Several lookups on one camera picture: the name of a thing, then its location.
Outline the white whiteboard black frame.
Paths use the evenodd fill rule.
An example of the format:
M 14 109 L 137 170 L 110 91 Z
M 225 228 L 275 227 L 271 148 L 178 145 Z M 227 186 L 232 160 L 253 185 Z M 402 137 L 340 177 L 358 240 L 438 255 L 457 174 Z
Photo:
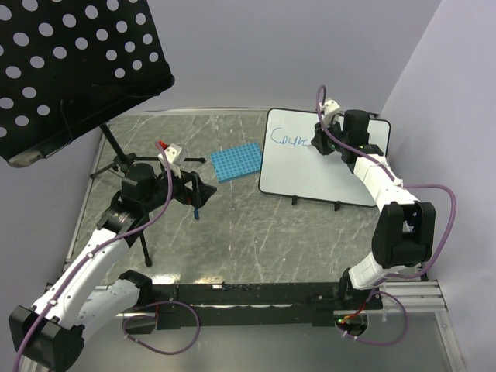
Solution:
M 339 153 L 321 155 L 305 147 L 314 137 L 317 114 L 270 109 L 260 169 L 264 194 L 374 207 L 369 191 L 341 160 Z

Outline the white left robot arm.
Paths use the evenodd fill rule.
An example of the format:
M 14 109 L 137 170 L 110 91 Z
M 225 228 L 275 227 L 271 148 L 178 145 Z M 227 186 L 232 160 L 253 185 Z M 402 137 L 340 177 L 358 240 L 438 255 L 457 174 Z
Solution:
M 150 278 L 128 270 L 94 300 L 89 295 L 109 269 L 144 238 L 144 230 L 163 215 L 172 200 L 200 209 L 216 193 L 192 171 L 173 171 L 166 165 L 155 174 L 149 164 L 134 164 L 121 180 L 86 247 L 57 282 L 30 307 L 17 306 L 9 316 L 16 356 L 52 371 L 70 369 L 86 341 L 117 313 L 142 312 L 153 302 Z

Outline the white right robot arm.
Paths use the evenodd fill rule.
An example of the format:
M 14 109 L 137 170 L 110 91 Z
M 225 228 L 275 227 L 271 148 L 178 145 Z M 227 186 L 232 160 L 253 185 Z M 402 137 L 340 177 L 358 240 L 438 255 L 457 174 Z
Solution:
M 432 203 L 420 202 L 404 187 L 382 149 L 370 143 L 367 112 L 319 107 L 317 115 L 311 144 L 323 156 L 338 153 L 380 212 L 371 252 L 345 270 L 339 280 L 339 302 L 346 308 L 356 308 L 389 274 L 430 259 L 436 210 Z

